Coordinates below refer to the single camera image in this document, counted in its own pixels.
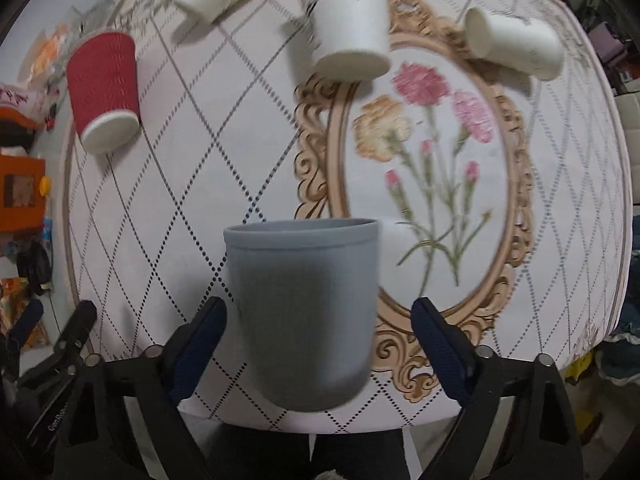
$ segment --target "screw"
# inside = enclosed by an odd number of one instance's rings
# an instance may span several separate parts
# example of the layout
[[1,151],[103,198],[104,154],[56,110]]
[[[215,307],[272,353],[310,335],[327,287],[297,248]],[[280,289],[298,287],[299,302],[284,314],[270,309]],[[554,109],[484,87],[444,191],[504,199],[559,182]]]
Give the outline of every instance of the screw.
[[494,351],[487,345],[476,347],[476,355],[482,359],[490,359],[494,355]]
[[543,366],[554,365],[554,359],[549,354],[538,354],[538,362]]
[[102,361],[102,356],[100,354],[91,354],[84,360],[84,364],[91,368],[97,365],[100,361]]
[[144,353],[146,357],[149,357],[150,359],[152,359],[154,357],[160,357],[162,355],[163,350],[164,350],[164,347],[162,345],[151,345],[146,348]]

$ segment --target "gray cup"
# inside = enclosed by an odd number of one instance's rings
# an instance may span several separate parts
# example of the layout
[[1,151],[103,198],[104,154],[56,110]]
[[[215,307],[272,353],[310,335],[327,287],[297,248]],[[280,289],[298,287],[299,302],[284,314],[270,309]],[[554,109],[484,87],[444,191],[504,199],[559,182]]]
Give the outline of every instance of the gray cup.
[[255,385],[277,406],[319,412],[371,370],[378,222],[319,219],[225,230],[234,303]]

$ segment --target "tablecloth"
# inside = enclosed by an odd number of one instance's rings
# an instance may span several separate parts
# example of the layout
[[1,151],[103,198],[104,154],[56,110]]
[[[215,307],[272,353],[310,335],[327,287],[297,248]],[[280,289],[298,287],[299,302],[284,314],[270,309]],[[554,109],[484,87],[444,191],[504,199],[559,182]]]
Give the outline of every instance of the tablecloth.
[[[171,0],[120,0],[136,40],[142,132],[87,155],[71,130],[63,210],[76,298],[107,359],[164,343],[207,297],[228,329],[180,408],[240,426],[375,431],[451,416],[411,333],[429,296],[475,344],[559,367],[612,330],[630,251],[628,156],[598,60],[557,0],[389,0],[393,66],[373,83],[314,75],[298,0],[242,0],[213,26]],[[469,7],[549,22],[561,76],[469,59]],[[245,361],[223,228],[358,216],[382,224],[370,381],[351,402],[294,413]]]

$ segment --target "gold ornamental frame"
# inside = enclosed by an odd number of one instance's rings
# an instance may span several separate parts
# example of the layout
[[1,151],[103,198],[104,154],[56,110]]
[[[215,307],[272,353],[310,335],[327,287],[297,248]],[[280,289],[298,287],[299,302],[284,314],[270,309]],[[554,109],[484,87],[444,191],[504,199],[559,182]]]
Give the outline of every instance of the gold ornamental frame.
[[[483,332],[494,327],[509,301],[513,269],[531,250],[532,176],[524,124],[498,84],[496,67],[470,58],[463,31],[457,25],[436,17],[422,0],[389,0],[389,11],[392,49],[421,47],[447,57],[479,89],[500,127],[508,178],[502,242],[482,282],[463,301],[442,313],[448,323],[459,326],[477,345]],[[344,185],[344,149],[348,114],[358,85],[313,75],[296,88],[299,105],[295,117],[301,133],[295,173],[301,181],[301,204],[295,218],[320,218],[327,206],[334,218],[350,216]],[[322,112],[327,112],[326,121],[321,118]],[[418,402],[438,384],[434,374],[420,371],[428,364],[412,333],[410,311],[380,288],[373,370],[391,372],[394,386],[404,398]]]

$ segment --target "yellow cap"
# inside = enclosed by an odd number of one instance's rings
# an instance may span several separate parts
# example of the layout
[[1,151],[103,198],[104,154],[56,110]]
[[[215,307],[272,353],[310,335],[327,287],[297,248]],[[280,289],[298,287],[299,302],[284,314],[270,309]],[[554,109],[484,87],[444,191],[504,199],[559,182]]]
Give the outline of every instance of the yellow cap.
[[51,192],[51,179],[43,176],[40,179],[40,196],[47,196]]

